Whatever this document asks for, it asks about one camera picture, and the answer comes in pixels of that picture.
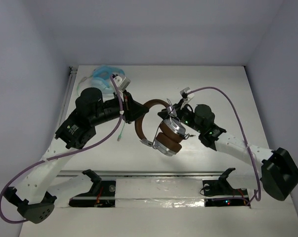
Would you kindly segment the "brown silver headphones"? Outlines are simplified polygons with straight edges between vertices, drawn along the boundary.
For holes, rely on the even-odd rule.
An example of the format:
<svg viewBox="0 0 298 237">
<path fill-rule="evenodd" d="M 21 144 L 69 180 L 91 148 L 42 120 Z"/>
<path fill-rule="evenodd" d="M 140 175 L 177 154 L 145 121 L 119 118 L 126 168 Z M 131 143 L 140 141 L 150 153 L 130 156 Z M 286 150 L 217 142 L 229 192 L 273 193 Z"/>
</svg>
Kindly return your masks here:
<svg viewBox="0 0 298 237">
<path fill-rule="evenodd" d="M 151 109 L 156 105 L 162 105 L 165 109 L 172 106 L 169 102 L 165 102 L 160 99 L 149 100 L 144 105 L 148 109 Z M 164 123 L 162 120 L 158 126 L 157 134 L 155 135 L 154 140 L 151 142 L 144 135 L 142 129 L 143 119 L 144 116 L 138 118 L 134 123 L 135 132 L 142 144 L 156 149 L 168 157 L 176 155 L 181 150 L 182 146 L 180 143 L 185 139 L 187 134 L 185 127 L 180 121 Z"/>
</svg>

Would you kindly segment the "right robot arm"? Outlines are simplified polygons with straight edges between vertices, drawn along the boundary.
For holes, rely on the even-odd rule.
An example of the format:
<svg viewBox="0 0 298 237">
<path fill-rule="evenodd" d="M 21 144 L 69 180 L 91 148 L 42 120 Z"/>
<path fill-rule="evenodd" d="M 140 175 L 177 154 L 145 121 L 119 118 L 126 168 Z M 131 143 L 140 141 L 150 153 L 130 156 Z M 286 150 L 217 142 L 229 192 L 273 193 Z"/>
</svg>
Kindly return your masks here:
<svg viewBox="0 0 298 237">
<path fill-rule="evenodd" d="M 246 138 L 239 139 L 215 124 L 215 115 L 205 104 L 194 109 L 180 100 L 158 112 L 164 123 L 175 134 L 182 135 L 187 126 L 198 132 L 198 139 L 207 148 L 230 155 L 250 165 L 253 171 L 225 170 L 219 179 L 219 189 L 224 194 L 236 188 L 252 189 L 260 197 L 265 191 L 272 198 L 284 201 L 298 184 L 298 167 L 290 153 L 283 148 L 275 150 L 250 145 Z"/>
</svg>

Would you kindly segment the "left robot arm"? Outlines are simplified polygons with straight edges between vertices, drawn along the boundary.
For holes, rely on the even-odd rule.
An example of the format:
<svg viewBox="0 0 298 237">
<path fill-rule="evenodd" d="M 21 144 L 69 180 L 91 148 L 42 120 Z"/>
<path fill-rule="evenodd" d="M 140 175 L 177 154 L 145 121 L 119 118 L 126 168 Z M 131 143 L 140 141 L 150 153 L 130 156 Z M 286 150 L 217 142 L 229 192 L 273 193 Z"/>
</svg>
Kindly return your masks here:
<svg viewBox="0 0 298 237">
<path fill-rule="evenodd" d="M 13 223 L 3 214 L 3 199 L 16 206 L 24 222 L 38 224 L 56 205 L 66 204 L 75 195 L 97 195 L 101 178 L 90 169 L 61 184 L 52 185 L 52 182 L 74 155 L 104 143 L 122 121 L 131 123 L 149 111 L 127 91 L 103 101 L 101 90 L 93 87 L 84 89 L 75 104 L 41 160 L 18 173 L 1 191 L 0 217 L 4 221 Z"/>
</svg>

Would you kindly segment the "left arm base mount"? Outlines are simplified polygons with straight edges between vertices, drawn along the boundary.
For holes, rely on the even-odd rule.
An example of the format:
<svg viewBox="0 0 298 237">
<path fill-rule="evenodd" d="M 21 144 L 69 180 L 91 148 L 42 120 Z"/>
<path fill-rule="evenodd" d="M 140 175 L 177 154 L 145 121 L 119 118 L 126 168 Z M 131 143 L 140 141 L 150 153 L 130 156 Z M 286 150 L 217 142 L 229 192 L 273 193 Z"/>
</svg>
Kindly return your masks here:
<svg viewBox="0 0 298 237">
<path fill-rule="evenodd" d="M 78 194 L 69 200 L 70 207 L 115 207 L 116 180 L 103 181 L 92 170 L 85 170 L 82 174 L 92 183 L 89 190 Z"/>
</svg>

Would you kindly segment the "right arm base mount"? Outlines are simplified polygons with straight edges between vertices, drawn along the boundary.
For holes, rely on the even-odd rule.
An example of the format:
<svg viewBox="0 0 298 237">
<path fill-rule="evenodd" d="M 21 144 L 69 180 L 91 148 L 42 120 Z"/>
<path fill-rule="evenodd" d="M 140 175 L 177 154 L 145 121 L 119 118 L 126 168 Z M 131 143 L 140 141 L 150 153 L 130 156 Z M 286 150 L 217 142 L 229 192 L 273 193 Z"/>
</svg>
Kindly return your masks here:
<svg viewBox="0 0 298 237">
<path fill-rule="evenodd" d="M 205 207 L 250 206 L 248 191 L 233 189 L 227 181 L 234 170 L 229 168 L 217 179 L 203 180 L 199 193 L 205 198 Z"/>
</svg>

